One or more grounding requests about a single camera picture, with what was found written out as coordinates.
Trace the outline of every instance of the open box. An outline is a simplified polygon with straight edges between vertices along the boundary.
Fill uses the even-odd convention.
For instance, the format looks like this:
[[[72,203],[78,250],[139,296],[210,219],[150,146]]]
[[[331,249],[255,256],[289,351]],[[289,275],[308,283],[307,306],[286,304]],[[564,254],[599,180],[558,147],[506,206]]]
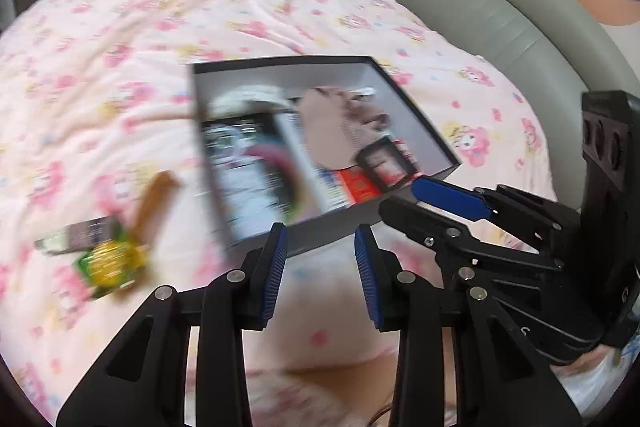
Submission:
[[[459,160],[427,118],[411,102],[391,77],[371,57],[302,56],[227,60],[195,64],[194,95],[210,200],[216,212],[216,229],[231,255],[244,255],[263,245],[266,232],[239,239],[234,234],[228,205],[221,188],[221,174],[209,159],[206,132],[211,129],[207,117],[210,100],[240,86],[277,86],[288,99],[301,97],[316,86],[336,86],[344,90],[373,90],[372,102],[388,114],[388,130],[402,140],[412,154],[418,171],[444,179]],[[378,206],[389,195],[411,198],[408,186],[352,204],[346,208],[323,211],[316,217],[288,225],[289,256],[322,247],[354,232],[361,223],[379,222]]]

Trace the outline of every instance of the black wire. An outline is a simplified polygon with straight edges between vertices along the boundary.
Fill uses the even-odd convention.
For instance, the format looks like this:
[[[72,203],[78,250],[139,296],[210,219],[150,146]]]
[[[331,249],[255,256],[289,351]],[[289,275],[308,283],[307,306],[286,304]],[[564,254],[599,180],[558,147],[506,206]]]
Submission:
[[[385,405],[382,409],[380,409],[377,413],[375,413],[375,415],[373,415],[371,420],[369,420],[369,422],[367,423],[367,427],[374,427],[376,422],[380,418],[382,418],[386,413],[388,413],[389,411],[391,411],[391,404],[390,403]]]

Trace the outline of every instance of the screw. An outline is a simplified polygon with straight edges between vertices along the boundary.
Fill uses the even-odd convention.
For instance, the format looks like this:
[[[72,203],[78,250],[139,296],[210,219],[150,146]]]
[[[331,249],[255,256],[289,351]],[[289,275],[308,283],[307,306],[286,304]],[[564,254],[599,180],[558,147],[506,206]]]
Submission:
[[[415,273],[401,271],[398,272],[398,275],[396,275],[396,279],[404,284],[411,284],[413,281],[415,281]]]
[[[476,272],[474,272],[473,268],[469,268],[468,266],[463,266],[458,270],[458,275],[460,279],[463,281],[470,281],[476,276]]]
[[[174,290],[171,288],[171,286],[160,286],[159,288],[156,288],[156,291],[154,291],[154,295],[159,301],[164,301],[171,297],[171,294],[173,292]]]
[[[241,282],[245,277],[246,275],[242,270],[231,270],[226,274],[226,280],[229,282]]]
[[[471,298],[475,299],[476,301],[484,301],[488,294],[484,288],[480,286],[474,286],[469,290],[469,295],[471,295]]]

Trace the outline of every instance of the headboard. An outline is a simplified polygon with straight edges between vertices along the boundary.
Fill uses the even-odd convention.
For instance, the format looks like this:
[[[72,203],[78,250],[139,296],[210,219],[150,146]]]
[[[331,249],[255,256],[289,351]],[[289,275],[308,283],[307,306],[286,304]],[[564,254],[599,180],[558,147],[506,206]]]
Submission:
[[[544,128],[558,199],[580,206],[580,93],[640,82],[604,29],[576,0],[397,0],[431,29],[482,55],[523,92]]]

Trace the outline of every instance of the pink floral bedsheet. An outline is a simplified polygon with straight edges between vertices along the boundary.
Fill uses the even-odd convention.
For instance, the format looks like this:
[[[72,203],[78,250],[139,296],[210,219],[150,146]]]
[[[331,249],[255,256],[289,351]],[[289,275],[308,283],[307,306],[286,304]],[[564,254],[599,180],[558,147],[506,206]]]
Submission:
[[[0,39],[0,352],[51,421],[153,288],[206,285],[231,268],[201,195],[187,64],[291,54],[371,55],[460,156],[450,181],[553,197],[545,137],[522,94],[393,0],[40,0]],[[70,223],[130,220],[165,169],[182,188],[135,291],[87,301],[73,255],[34,250]],[[384,225],[374,232],[406,269],[437,279],[430,250]],[[367,317],[347,237],[287,262],[275,317],[245,336],[245,358],[248,369],[310,367],[396,343]]]

